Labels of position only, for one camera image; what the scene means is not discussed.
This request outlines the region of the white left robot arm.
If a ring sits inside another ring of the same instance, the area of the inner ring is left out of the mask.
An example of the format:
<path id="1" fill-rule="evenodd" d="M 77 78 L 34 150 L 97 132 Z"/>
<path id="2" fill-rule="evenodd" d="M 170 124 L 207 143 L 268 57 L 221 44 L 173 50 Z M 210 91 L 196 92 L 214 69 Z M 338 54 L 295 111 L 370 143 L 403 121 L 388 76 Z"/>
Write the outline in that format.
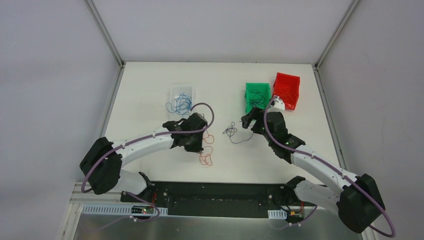
<path id="1" fill-rule="evenodd" d="M 134 140 L 109 141 L 101 137 L 91 146 L 79 168 L 96 195 L 117 190 L 130 192 L 140 202 L 147 202 L 152 198 L 153 189 L 146 175 L 123 167 L 149 154 L 175 147 L 200 153 L 207 125 L 205 118 L 195 112 L 179 121 L 167 121 L 151 134 Z"/>

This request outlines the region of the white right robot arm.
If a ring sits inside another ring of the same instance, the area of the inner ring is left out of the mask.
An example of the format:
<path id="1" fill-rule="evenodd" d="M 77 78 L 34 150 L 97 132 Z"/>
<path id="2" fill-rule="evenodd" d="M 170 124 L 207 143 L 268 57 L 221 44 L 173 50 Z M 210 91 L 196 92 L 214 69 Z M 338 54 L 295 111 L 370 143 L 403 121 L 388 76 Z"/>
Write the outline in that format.
<path id="1" fill-rule="evenodd" d="M 305 141 L 288 132 L 282 112 L 254 107 L 241 117 L 242 127 L 265 137 L 274 154 L 323 183 L 318 185 L 296 176 L 286 183 L 284 200 L 319 205 L 338 215 L 355 233 L 362 233 L 386 209 L 376 181 L 368 174 L 358 176 L 320 157 Z"/>

